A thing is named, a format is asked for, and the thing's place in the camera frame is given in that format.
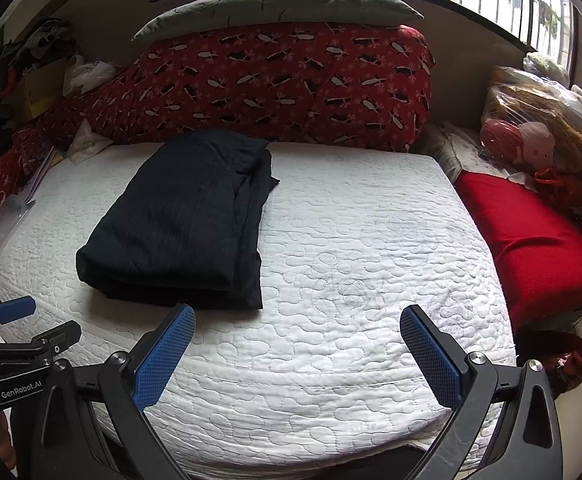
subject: white quilted mattress cover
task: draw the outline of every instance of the white quilted mattress cover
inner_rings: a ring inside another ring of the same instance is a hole
[[[93,364],[158,325],[163,307],[108,300],[75,266],[98,219],[158,147],[113,146],[49,171],[0,257],[0,300],[30,294],[38,305],[0,327],[7,342],[74,319],[82,338],[65,356]],[[407,443],[426,447],[448,410],[402,341],[400,313],[417,303],[466,351],[513,364],[486,243],[432,158],[269,149],[280,184],[260,223],[263,310],[198,310],[196,335],[149,421],[186,471],[209,480],[293,480]]]

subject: red object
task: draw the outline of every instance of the red object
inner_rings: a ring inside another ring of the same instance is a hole
[[[535,172],[535,187],[548,202],[562,211],[582,207],[582,182],[574,174],[558,175],[553,168]]]
[[[513,330],[582,307],[582,235],[538,194],[463,171],[455,189],[493,255]]]
[[[118,144],[222,127],[270,140],[406,152],[433,56],[410,27],[273,23],[159,41],[110,83],[62,101],[0,157],[0,204],[83,119]]]
[[[480,140],[493,160],[506,164],[522,163],[524,141],[515,124],[487,119],[480,130]]]

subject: red patterned duvet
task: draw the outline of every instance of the red patterned duvet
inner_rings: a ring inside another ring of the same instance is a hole
[[[433,56],[410,27],[276,23],[165,40],[113,81],[14,135],[0,203],[82,120],[119,144],[220,126],[269,140],[405,152],[431,99]]]

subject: blue gripper pad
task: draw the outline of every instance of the blue gripper pad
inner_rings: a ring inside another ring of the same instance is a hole
[[[460,372],[410,306],[402,311],[400,332],[437,402],[458,408],[462,402]]]
[[[133,401],[140,411],[158,402],[195,330],[196,316],[185,306],[149,350],[134,383]]]
[[[34,312],[36,312],[36,300],[31,296],[3,301],[0,303],[0,324],[11,323],[16,319],[30,316]]]

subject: folded black cloth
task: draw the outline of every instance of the folded black cloth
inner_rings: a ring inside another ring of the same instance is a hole
[[[78,250],[78,277],[108,298],[262,308],[258,229],[277,184],[267,144],[220,129],[168,140]]]

